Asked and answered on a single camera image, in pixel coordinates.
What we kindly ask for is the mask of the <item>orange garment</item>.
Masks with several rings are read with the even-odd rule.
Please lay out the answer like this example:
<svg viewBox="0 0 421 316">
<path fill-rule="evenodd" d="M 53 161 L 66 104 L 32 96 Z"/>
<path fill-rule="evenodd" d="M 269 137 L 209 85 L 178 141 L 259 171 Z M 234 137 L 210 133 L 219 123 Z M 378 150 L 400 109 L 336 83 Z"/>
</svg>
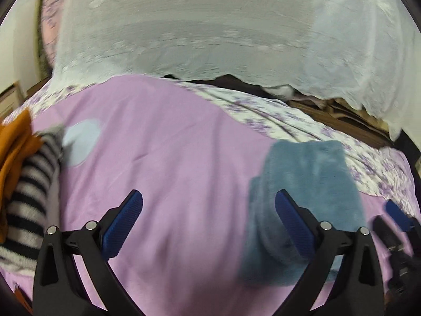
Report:
<svg viewBox="0 0 421 316">
<path fill-rule="evenodd" d="M 41 138 L 33 133 L 31 123 L 31 114 L 25 109 L 12 122 L 1 124 L 1 243 L 8 233 L 6 205 L 19 181 L 23 162 L 43 144 Z"/>
</svg>

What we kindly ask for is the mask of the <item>black white striped garment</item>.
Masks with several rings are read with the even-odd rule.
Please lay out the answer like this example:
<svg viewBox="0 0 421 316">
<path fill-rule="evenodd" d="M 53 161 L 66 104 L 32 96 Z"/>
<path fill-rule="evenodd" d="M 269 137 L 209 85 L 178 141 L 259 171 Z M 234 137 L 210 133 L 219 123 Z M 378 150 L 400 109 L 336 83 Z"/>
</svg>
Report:
<svg viewBox="0 0 421 316">
<path fill-rule="evenodd" d="M 23 162 L 19 182 L 6 205 L 9 226 L 1 244 L 1 267 L 32 276 L 44 234 L 60 223 L 59 176 L 65 128 L 59 124 L 38 132 L 43 145 Z"/>
</svg>

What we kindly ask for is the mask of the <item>brown woven bamboo mat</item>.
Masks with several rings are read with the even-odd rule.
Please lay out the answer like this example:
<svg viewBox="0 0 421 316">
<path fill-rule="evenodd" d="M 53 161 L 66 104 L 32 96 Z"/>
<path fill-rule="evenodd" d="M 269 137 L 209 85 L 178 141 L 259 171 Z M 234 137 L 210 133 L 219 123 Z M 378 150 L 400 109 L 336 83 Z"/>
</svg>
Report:
<svg viewBox="0 0 421 316">
<path fill-rule="evenodd" d="M 373 148 L 393 147 L 388 124 L 369 115 L 365 109 L 351 108 L 341 98 L 320 100 L 312 96 L 299 96 L 287 101 L 287 104 Z"/>
</svg>

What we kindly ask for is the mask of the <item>purple floral bed sheet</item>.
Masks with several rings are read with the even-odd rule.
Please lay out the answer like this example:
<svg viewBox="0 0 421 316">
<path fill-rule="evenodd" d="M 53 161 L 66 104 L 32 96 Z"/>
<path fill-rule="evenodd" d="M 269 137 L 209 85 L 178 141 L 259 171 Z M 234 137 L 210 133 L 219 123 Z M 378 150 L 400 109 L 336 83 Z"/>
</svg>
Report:
<svg viewBox="0 0 421 316">
<path fill-rule="evenodd" d="M 403 151 L 390 146 L 365 144 L 353 136 L 337 131 L 286 103 L 250 93 L 232 91 L 213 86 L 176 83 L 147 76 L 121 76 L 105 83 L 90 86 L 67 86 L 52 91 L 42 87 L 22 106 L 12 111 L 5 123 L 13 121 L 24 109 L 33 118 L 52 109 L 57 104 L 75 101 L 75 115 L 80 116 L 95 103 L 110 112 L 112 106 L 124 100 L 140 98 L 146 101 L 151 93 L 162 93 L 162 102 L 152 102 L 158 114 L 175 113 L 178 107 L 200 107 L 207 100 L 221 108 L 236 121 L 271 139 L 294 143 L 306 141 L 339 141 L 358 190 L 368 195 L 394 200 L 406 213 L 420 214 L 420 196 L 416 193 L 417 174 L 411 171 Z"/>
</svg>

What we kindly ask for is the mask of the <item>white lace cover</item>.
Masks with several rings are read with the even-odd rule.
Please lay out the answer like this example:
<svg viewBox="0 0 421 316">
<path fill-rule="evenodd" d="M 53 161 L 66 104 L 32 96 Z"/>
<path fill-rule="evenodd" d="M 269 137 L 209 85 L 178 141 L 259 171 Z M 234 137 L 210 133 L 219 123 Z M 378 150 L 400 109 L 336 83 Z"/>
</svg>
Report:
<svg viewBox="0 0 421 316">
<path fill-rule="evenodd" d="M 342 98 L 396 139 L 420 33 L 400 0 L 65 0 L 51 87 L 130 73 Z"/>
</svg>

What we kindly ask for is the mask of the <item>blue fleece garment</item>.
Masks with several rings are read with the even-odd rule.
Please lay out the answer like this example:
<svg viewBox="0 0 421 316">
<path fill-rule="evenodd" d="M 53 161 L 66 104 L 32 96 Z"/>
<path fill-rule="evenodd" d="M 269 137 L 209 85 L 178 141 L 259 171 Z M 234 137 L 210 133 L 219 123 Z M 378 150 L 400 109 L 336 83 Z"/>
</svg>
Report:
<svg viewBox="0 0 421 316">
<path fill-rule="evenodd" d="M 354 232 L 367 223 L 340 142 L 274 143 L 261 174 L 249 185 L 240 277 L 250 284 L 293 285 L 309 264 L 275 210 L 279 190 L 286 190 L 297 205 L 339 230 Z"/>
</svg>

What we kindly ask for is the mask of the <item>pink bed blanket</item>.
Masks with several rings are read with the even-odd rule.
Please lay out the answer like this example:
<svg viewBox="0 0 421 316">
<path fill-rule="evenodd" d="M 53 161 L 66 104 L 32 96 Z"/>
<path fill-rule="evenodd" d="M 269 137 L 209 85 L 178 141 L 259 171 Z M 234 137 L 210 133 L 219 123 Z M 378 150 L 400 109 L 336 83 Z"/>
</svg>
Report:
<svg viewBox="0 0 421 316">
<path fill-rule="evenodd" d="M 298 281 L 250 284 L 240 265 L 250 181 L 271 146 L 286 140 L 252 130 L 207 100 L 158 114 L 150 104 L 162 101 L 162 93 L 151 93 L 110 112 L 95 103 L 80 116 L 69 101 L 31 115 L 37 133 L 65 128 L 58 229 L 99 221 L 138 190 L 141 214 L 108 264 L 142 315 L 277 315 Z M 81 256 L 74 260 L 91 302 L 103 307 Z M 314 307 L 327 300 L 341 262 L 334 259 Z M 35 274 L 1 267 L 9 288 L 32 302 Z"/>
</svg>

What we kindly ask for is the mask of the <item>pink floral cloth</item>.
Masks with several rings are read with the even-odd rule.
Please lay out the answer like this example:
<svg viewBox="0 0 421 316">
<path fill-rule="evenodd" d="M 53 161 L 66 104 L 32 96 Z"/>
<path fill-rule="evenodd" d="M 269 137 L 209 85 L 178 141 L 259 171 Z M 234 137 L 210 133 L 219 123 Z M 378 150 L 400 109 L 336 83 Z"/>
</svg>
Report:
<svg viewBox="0 0 421 316">
<path fill-rule="evenodd" d="M 38 0 L 36 4 L 36 59 L 41 80 L 51 77 L 65 0 Z"/>
</svg>

